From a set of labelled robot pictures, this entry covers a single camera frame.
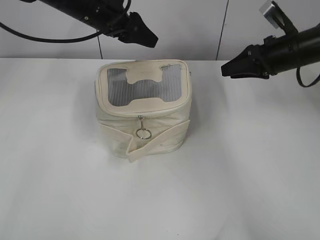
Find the white surface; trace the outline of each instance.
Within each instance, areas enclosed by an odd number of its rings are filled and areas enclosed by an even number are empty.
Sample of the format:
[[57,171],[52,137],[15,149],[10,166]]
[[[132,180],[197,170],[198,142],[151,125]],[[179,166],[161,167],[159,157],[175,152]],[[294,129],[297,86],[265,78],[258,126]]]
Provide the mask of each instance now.
[[320,84],[189,61],[184,145],[129,164],[97,142],[110,62],[0,59],[0,239],[320,238]]
[[[248,45],[263,44],[268,36],[281,37],[284,32],[275,29],[260,13],[267,0],[230,0],[223,30],[219,60],[231,60]],[[299,31],[320,23],[319,0],[275,0]]]
[[[156,48],[124,44],[101,36],[105,59],[213,60],[226,9],[226,0],[133,0],[138,12],[159,37]],[[15,30],[43,38],[83,37],[95,30],[40,1],[1,0],[0,21]],[[98,40],[71,44],[38,43],[19,39],[0,29],[2,58],[99,59]]]

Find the cream bag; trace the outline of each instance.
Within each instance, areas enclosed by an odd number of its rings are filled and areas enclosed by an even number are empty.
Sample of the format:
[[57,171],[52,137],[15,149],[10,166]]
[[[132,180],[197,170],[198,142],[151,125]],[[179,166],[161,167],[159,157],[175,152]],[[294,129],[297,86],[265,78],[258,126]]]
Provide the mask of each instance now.
[[182,145],[192,100],[184,61],[105,65],[98,71],[95,94],[102,137],[117,157],[134,162]]

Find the white wall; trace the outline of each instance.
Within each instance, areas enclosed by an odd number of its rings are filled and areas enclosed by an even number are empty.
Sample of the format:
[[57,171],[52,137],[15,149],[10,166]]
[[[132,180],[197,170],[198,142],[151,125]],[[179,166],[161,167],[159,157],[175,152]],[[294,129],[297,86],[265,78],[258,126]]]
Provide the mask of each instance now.
[[[102,36],[105,59],[216,59],[228,0],[132,0],[131,11],[141,14],[159,37],[156,48],[124,44]],[[266,0],[229,0],[219,60],[230,60],[250,44],[269,35],[281,36],[260,14]],[[319,0],[277,0],[299,30],[320,23]],[[36,37],[75,38],[95,30],[40,1],[1,0],[0,21]],[[20,39],[0,29],[0,58],[100,58],[97,39],[52,44]]]

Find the metal bracket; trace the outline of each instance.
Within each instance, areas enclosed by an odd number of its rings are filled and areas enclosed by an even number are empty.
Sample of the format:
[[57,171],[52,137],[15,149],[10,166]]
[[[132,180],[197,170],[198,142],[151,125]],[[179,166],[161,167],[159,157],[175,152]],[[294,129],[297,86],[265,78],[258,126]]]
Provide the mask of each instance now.
[[260,8],[262,15],[274,26],[274,28],[281,28],[286,35],[293,35],[299,33],[292,21],[281,10],[275,1],[267,0]]

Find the white table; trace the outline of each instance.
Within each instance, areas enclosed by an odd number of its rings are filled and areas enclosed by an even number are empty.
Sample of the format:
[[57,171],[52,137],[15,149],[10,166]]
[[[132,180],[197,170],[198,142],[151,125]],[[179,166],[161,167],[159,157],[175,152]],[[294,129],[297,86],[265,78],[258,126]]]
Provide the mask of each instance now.
[[97,142],[110,62],[0,59],[1,240],[320,239],[320,84],[188,61],[188,138],[130,164]]

